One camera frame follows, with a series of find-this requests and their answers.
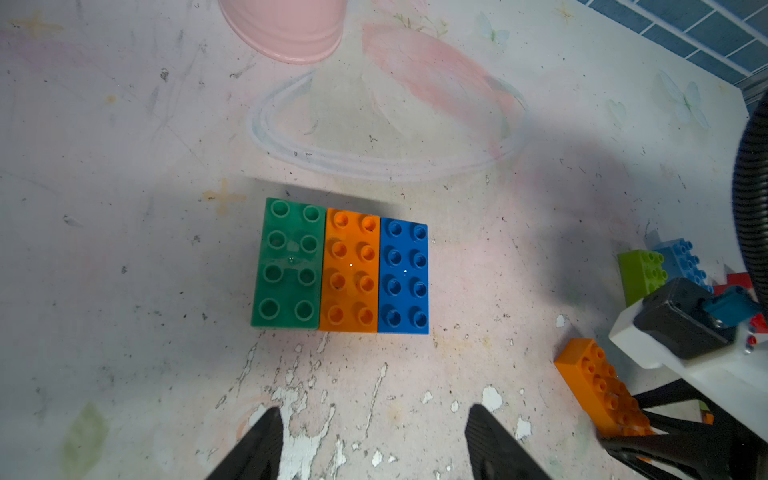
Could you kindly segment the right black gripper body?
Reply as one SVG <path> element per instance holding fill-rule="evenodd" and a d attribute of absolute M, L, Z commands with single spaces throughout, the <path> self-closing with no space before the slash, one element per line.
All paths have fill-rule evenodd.
<path fill-rule="evenodd" d="M 767 345 L 707 312 L 723 298 L 676 278 L 626 308 L 610 340 L 644 369 L 677 380 L 636 395 L 656 436 L 602 436 L 606 452 L 648 479 L 767 476 Z"/>

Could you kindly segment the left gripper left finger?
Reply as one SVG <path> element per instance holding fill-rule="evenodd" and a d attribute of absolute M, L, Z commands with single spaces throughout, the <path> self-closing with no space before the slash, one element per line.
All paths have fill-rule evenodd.
<path fill-rule="evenodd" d="M 279 408 L 266 410 L 208 475 L 207 480 L 276 480 L 283 448 L 283 429 Z"/>

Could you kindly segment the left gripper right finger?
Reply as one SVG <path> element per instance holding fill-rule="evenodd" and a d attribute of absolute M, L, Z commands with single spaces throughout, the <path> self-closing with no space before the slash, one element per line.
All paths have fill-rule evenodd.
<path fill-rule="evenodd" d="M 532 456 L 482 404 L 473 404 L 465 427 L 475 480 L 549 479 Z"/>

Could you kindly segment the dark green lego brick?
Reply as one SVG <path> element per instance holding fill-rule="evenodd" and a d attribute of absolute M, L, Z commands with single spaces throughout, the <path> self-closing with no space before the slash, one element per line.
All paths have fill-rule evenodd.
<path fill-rule="evenodd" d="M 251 325 L 319 328 L 327 209 L 268 198 Z"/>

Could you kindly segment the lime green lego brick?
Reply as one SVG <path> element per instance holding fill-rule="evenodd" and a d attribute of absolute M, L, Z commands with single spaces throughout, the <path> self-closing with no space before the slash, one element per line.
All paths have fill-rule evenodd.
<path fill-rule="evenodd" d="M 620 253 L 618 263 L 627 306 L 658 290 L 668 279 L 667 272 L 662 268 L 664 256 L 654 251 Z"/>

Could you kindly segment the orange lego brick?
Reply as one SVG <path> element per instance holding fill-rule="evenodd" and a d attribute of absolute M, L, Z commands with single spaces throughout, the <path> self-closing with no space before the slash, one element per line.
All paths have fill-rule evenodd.
<path fill-rule="evenodd" d="M 319 329 L 378 331 L 380 218 L 327 210 Z"/>

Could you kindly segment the red lego brick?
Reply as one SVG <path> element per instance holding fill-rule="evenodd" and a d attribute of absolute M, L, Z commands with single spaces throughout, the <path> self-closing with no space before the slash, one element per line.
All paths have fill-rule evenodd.
<path fill-rule="evenodd" d="M 750 297 L 756 301 L 757 296 L 755 294 L 753 283 L 749 274 L 743 273 L 729 273 L 726 275 L 726 283 L 715 285 L 713 287 L 715 295 L 723 294 L 729 287 L 739 286 L 744 288 Z M 767 334 L 767 323 L 762 313 L 756 314 L 751 320 L 750 325 L 755 329 L 756 334 Z"/>

